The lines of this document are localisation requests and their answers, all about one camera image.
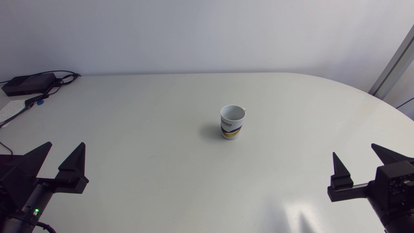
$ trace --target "mug rim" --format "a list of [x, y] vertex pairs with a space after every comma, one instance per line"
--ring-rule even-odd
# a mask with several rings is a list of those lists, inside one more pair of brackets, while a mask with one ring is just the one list
[[[239, 107], [239, 108], [241, 108], [241, 109], [243, 110], [243, 112], [244, 112], [243, 117], [242, 117], [242, 118], [240, 118], [240, 119], [238, 119], [238, 120], [230, 120], [230, 119], [227, 119], [226, 117], [224, 117], [224, 116], [223, 116], [223, 114], [222, 114], [222, 111], [223, 111], [223, 109], [224, 109], [225, 107], [228, 107], [228, 106], [235, 106], [235, 107]], [[229, 104], [229, 105], [226, 105], [226, 106], [224, 106], [224, 107], [222, 107], [222, 108], [221, 108], [221, 110], [220, 110], [220, 115], [221, 115], [221, 117], [222, 117], [222, 118], [224, 118], [224, 119], [225, 119], [225, 120], [227, 120], [227, 121], [241, 121], [241, 120], [243, 120], [243, 119], [246, 117], [246, 109], [245, 109], [245, 108], [243, 108], [243, 107], [240, 107], [240, 106], [238, 106], [238, 105], [235, 105], [235, 104]]]

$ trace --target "yellow stripe on mug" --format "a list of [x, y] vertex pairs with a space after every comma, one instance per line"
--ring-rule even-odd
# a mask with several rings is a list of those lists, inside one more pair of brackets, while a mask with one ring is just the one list
[[240, 132], [240, 130], [241, 130], [241, 126], [240, 126], [240, 127], [238, 127], [238, 128], [237, 128], [237, 129], [235, 129], [235, 130], [230, 131], [230, 132], [225, 131], [225, 130], [223, 129], [223, 127], [221, 128], [221, 131], [223, 132], [223, 134], [224, 134], [226, 137], [229, 137], [229, 138], [236, 136], [236, 135]]

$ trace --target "black box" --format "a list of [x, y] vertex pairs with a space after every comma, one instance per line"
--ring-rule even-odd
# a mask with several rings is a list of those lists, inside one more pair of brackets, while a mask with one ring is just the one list
[[7, 96], [44, 93], [56, 83], [56, 80], [54, 73], [17, 76], [1, 89], [3, 89]]

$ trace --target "metal frame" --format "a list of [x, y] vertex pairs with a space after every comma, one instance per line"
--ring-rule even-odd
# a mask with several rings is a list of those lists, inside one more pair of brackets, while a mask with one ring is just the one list
[[368, 94], [383, 100], [414, 60], [414, 25]]

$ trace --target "white wall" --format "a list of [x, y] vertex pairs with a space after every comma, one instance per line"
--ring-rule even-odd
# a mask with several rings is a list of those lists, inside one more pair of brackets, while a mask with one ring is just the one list
[[368, 91], [414, 23], [413, 0], [2, 0], [0, 6], [2, 80], [52, 69], [284, 71]]

